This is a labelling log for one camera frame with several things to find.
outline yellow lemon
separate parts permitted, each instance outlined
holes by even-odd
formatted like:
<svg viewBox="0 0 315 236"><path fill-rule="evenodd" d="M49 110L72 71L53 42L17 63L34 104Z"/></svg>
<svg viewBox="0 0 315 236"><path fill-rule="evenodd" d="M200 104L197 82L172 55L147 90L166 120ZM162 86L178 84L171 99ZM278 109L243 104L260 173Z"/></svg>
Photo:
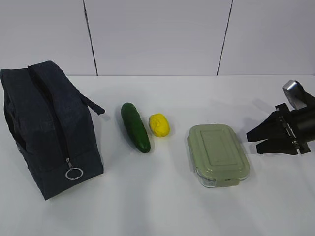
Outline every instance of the yellow lemon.
<svg viewBox="0 0 315 236"><path fill-rule="evenodd" d="M171 131L167 119L162 114L150 116L149 125L153 134L157 137L165 137Z"/></svg>

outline food container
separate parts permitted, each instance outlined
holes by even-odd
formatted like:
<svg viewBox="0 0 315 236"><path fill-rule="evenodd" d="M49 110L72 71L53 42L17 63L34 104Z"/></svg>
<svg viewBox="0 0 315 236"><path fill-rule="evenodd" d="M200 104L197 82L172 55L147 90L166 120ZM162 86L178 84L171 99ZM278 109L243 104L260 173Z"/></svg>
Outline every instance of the food container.
<svg viewBox="0 0 315 236"><path fill-rule="evenodd" d="M250 172L235 132L225 124L192 127L188 146L194 169L205 187L234 186Z"/></svg>

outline lunch bag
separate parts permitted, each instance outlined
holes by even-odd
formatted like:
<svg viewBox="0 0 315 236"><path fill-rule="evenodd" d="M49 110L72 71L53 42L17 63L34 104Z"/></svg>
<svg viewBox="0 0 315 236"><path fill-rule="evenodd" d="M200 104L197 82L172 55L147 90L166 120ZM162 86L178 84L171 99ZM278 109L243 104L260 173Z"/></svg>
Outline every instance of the lunch bag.
<svg viewBox="0 0 315 236"><path fill-rule="evenodd" d="M45 199L103 173L88 106L52 61L2 69L4 116L18 150Z"/></svg>

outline bag strap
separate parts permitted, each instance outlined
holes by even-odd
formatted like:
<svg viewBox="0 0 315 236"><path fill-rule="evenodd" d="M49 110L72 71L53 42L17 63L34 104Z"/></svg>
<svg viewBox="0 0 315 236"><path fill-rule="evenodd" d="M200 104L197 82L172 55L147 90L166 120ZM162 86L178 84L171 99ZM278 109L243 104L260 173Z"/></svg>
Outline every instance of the bag strap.
<svg viewBox="0 0 315 236"><path fill-rule="evenodd" d="M80 96L82 102L85 105L89 106L96 114L101 115L101 114L105 113L105 110L103 108L101 108L99 105L92 102L90 99L88 99L86 96L84 96L80 92L79 92L79 96Z"/></svg>

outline cucumber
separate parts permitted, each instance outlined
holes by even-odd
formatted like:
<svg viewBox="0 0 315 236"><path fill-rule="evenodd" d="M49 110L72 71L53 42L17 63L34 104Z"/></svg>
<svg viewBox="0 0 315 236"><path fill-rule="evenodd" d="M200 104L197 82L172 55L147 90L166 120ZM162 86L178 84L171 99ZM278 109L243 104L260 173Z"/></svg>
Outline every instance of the cucumber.
<svg viewBox="0 0 315 236"><path fill-rule="evenodd" d="M134 145L139 151L148 153L151 150L150 140L135 106L129 102L125 103L121 114L127 134Z"/></svg>

